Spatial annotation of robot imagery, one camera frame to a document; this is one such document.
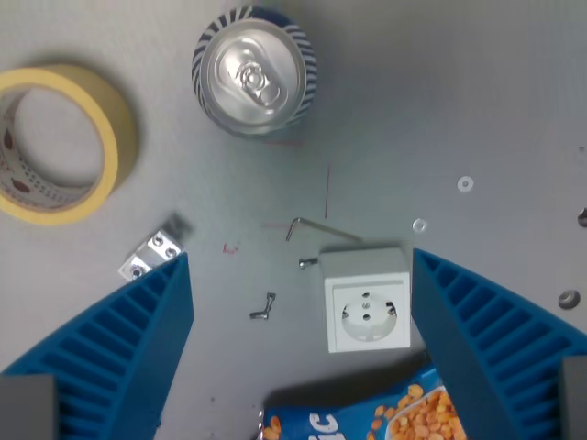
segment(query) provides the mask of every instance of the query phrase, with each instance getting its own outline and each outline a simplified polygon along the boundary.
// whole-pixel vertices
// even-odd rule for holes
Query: metal washer
[[[468,193],[470,190],[473,189],[473,185],[475,184],[472,177],[463,176],[457,181],[457,188],[462,193]]]

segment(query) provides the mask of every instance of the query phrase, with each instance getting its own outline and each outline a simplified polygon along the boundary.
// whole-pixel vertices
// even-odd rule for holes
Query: blue striped can
[[[200,106],[239,136],[265,136],[299,123],[314,101],[317,79],[306,34],[264,7],[220,16],[194,52],[192,80]]]

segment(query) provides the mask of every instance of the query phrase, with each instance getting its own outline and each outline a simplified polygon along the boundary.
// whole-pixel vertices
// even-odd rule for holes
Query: metal bracket
[[[292,221],[292,225],[290,226],[290,230],[287,232],[287,238],[285,238],[285,241],[290,241],[290,239],[292,238],[292,234],[294,233],[295,227],[300,223],[302,225],[313,227],[314,229],[317,229],[318,231],[329,233],[332,236],[343,237],[343,238],[346,238],[347,240],[351,240],[351,241],[363,241],[363,239],[360,236],[353,236],[352,234],[348,234],[346,232],[340,231],[338,229],[335,229],[334,227],[321,225],[319,223],[313,222],[311,220],[307,220],[302,217],[297,217]]]
[[[118,273],[126,280],[136,280],[161,264],[171,261],[183,249],[167,231],[161,229],[142,243],[120,267]]]
[[[271,311],[271,306],[273,305],[273,301],[275,301],[275,297],[277,295],[275,293],[267,293],[267,305],[265,306],[265,310],[261,312],[253,312],[250,314],[250,319],[269,319],[269,312]]]

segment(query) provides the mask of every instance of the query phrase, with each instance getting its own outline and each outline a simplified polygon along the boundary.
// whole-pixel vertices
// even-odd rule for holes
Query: packing tape roll
[[[15,114],[24,96],[43,88],[77,104],[102,145],[102,170],[85,187],[63,187],[32,170],[14,137]],[[37,225],[65,225],[98,209],[130,174],[138,154],[134,118],[122,96],[95,73],[53,65],[0,73],[0,209]]]

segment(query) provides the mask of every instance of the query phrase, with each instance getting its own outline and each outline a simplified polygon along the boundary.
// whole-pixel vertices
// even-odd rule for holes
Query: can lid
[[[208,108],[233,131],[263,134],[283,127],[304,99],[302,53],[265,20],[241,20],[218,32],[201,69]]]

